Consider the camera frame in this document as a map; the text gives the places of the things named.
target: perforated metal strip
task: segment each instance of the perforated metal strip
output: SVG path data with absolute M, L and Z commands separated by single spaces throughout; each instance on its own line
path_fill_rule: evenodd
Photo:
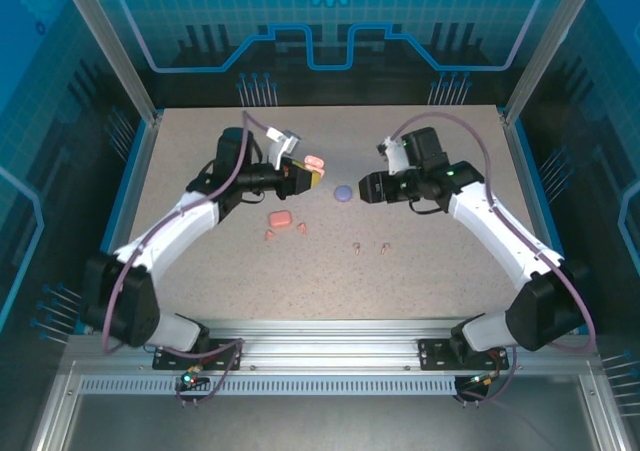
M 193 392 L 208 392 L 217 383 Z M 85 377 L 81 394 L 170 395 L 173 376 L 91 376 Z M 453 395 L 454 378 L 449 376 L 230 376 L 221 395 L 236 396 L 412 396 Z

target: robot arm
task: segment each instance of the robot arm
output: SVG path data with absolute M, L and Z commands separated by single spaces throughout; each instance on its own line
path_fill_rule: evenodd
M 95 328 L 103 327 L 117 276 L 137 253 L 114 309 L 110 335 L 133 347 L 147 344 L 178 351 L 206 351 L 202 347 L 208 345 L 208 329 L 183 316 L 160 310 L 155 285 L 199 236 L 213 229 L 242 202 L 244 193 L 273 190 L 284 200 L 310 189 L 320 180 L 317 173 L 289 157 L 299 138 L 269 128 L 267 136 L 274 142 L 267 162 L 260 162 L 262 153 L 249 133 L 247 153 L 234 182 L 217 198 L 206 200 L 231 176 L 240 153 L 241 136 L 240 128 L 224 131 L 218 140 L 216 158 L 189 183 L 175 207 L 161 220 L 162 227 L 150 239 L 145 238 L 151 230 L 117 249 L 113 255 L 100 254 L 87 263 L 80 311 L 83 322 Z M 249 150 L 256 151 L 257 163 L 252 163 Z M 143 240 L 146 243 L 141 249 Z
M 435 201 L 438 208 L 433 211 L 444 211 L 469 229 L 519 291 L 508 310 L 477 316 L 452 330 L 451 347 L 461 362 L 496 347 L 517 344 L 534 351 L 583 323 L 568 290 L 539 254 L 544 253 L 573 284 L 584 280 L 584 267 L 565 262 L 531 235 L 497 199 L 490 205 L 484 177 L 467 162 L 450 164 L 433 128 L 402 136 L 402 144 L 387 138 L 378 150 L 386 155 L 389 169 L 360 181 L 361 199 L 368 203 Z M 496 207 L 535 244 L 537 253 L 496 216 Z

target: purple disc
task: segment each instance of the purple disc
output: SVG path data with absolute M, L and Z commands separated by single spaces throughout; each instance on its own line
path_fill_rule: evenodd
M 353 197 L 353 191 L 349 186 L 338 186 L 336 190 L 333 192 L 335 198 L 341 203 L 346 203 Z

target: speckled tabletop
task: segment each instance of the speckled tabletop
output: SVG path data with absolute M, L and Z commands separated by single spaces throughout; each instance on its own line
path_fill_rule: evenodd
M 260 205 L 238 206 L 169 268 L 156 286 L 160 305 L 198 319 L 458 317 L 509 306 L 516 291 L 506 274 L 450 215 L 417 216 L 404 203 L 369 205 L 358 198 L 358 181 L 385 168 L 376 145 L 427 109 L 453 113 L 477 128 L 492 158 L 494 192 L 531 229 L 493 106 L 255 108 L 259 121 L 301 136 L 295 156 L 322 157 L 326 176 L 286 201 L 270 193 Z M 175 205 L 215 156 L 222 130 L 241 125 L 240 111 L 165 111 L 132 237 Z M 411 129 L 423 125 L 436 128 L 451 162 L 467 160 L 483 172 L 482 154 L 466 131 L 443 119 Z M 348 203 L 333 196 L 342 184 L 354 190 Z M 268 214 L 278 210 L 291 211 L 294 224 L 265 242 Z M 296 230 L 300 222 L 306 236 Z M 353 243 L 361 246 L 357 256 Z M 383 243 L 391 249 L 381 255 Z

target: pink object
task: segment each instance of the pink object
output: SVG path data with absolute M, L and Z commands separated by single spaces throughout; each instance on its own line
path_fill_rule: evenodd
M 289 211 L 276 211 L 269 215 L 269 226 L 272 228 L 284 228 L 293 222 Z
M 324 169 L 316 168 L 315 166 L 311 166 L 310 164 L 305 164 L 304 167 L 307 168 L 309 171 L 315 171 L 316 173 L 319 173 L 320 177 L 324 178 Z
M 308 164 L 309 166 L 313 166 L 314 168 L 324 168 L 324 160 L 311 155 L 304 158 L 304 164 Z

